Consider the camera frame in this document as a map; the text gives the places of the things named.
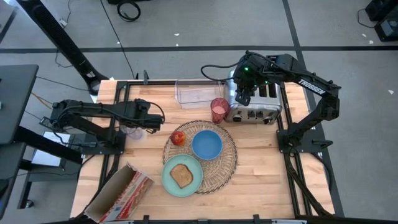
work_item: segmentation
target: toaster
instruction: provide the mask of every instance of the toaster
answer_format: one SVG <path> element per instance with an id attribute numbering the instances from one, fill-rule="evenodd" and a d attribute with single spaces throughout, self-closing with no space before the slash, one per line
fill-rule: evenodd
<path id="1" fill-rule="evenodd" d="M 229 103 L 227 122 L 274 124 L 282 111 L 282 98 L 277 84 L 258 88 L 251 96 L 249 106 L 243 106 L 235 100 L 237 85 L 232 79 L 226 81 L 224 98 Z"/>

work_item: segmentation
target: toaster slot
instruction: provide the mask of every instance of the toaster slot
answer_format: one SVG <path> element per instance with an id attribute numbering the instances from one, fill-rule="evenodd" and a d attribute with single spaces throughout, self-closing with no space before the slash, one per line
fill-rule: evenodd
<path id="1" fill-rule="evenodd" d="M 259 88 L 260 97 L 267 97 L 267 86 L 264 85 Z"/>
<path id="2" fill-rule="evenodd" d="M 269 97 L 276 98 L 276 85 L 275 84 L 268 85 L 268 90 L 269 90 Z"/>

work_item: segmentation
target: white paper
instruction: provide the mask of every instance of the white paper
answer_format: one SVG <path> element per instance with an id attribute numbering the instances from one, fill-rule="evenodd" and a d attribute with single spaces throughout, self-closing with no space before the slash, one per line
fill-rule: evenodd
<path id="1" fill-rule="evenodd" d="M 57 134 L 62 138 L 63 142 L 69 142 L 70 134 L 62 134 L 62 133 L 57 133 Z M 46 132 L 44 132 L 43 137 L 45 137 L 53 142 L 62 144 L 61 140 L 58 137 L 56 137 L 53 132 L 46 131 Z M 45 165 L 45 166 L 57 167 L 61 163 L 61 158 L 59 158 L 57 156 L 53 156 L 47 152 L 43 152 L 39 149 L 36 149 L 36 152 L 33 155 L 32 163 Z"/>

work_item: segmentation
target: clear plastic container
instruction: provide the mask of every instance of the clear plastic container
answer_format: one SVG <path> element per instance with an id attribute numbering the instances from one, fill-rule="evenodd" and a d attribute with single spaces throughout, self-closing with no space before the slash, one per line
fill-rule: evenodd
<path id="1" fill-rule="evenodd" d="M 134 140 L 140 140 L 144 136 L 144 130 L 142 128 L 128 128 L 124 125 L 121 125 L 120 130 Z"/>
<path id="2" fill-rule="evenodd" d="M 221 82 L 215 85 L 189 85 L 187 84 L 189 81 L 195 80 L 175 82 L 175 99 L 182 109 L 210 108 L 210 103 L 215 98 L 224 98 L 224 87 Z"/>

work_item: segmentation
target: bread slice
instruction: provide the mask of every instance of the bread slice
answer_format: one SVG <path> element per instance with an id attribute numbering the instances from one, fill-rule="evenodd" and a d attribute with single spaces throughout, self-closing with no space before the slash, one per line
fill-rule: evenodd
<path id="1" fill-rule="evenodd" d="M 188 167 L 184 164 L 176 165 L 171 171 L 170 175 L 176 181 L 181 189 L 190 185 L 193 181 L 193 175 Z"/>

